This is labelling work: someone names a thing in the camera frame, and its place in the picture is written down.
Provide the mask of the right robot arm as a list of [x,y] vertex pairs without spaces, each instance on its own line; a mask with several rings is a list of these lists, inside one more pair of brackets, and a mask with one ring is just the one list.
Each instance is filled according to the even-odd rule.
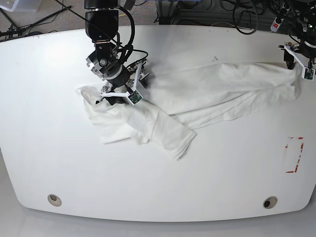
[[[147,58],[143,57],[128,66],[125,62],[135,51],[135,23],[129,11],[135,2],[127,0],[121,6],[118,0],[86,0],[84,2],[85,31],[92,40],[95,50],[87,57],[88,68],[98,76],[104,85],[97,102],[107,100],[110,105],[128,103],[135,105],[143,97],[137,89],[141,84],[147,87],[145,70]],[[119,35],[119,12],[129,19],[131,35],[126,45],[122,45]]]

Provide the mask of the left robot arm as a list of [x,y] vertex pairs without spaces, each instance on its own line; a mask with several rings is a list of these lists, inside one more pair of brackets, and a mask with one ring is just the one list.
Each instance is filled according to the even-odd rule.
[[276,18],[276,23],[286,22],[288,35],[297,44],[291,49],[307,59],[309,69],[316,65],[316,2],[314,0],[283,0],[278,7],[274,0],[267,7]]

